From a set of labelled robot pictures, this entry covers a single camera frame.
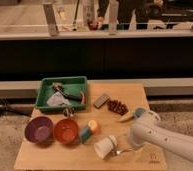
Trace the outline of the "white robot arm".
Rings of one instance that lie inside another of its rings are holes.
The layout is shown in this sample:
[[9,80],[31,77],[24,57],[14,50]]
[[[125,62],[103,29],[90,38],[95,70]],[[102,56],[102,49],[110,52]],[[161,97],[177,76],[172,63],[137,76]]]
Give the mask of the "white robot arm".
[[139,149],[149,142],[193,162],[192,136],[159,127],[161,118],[151,110],[141,114],[135,112],[134,117],[128,133],[128,142],[133,149]]

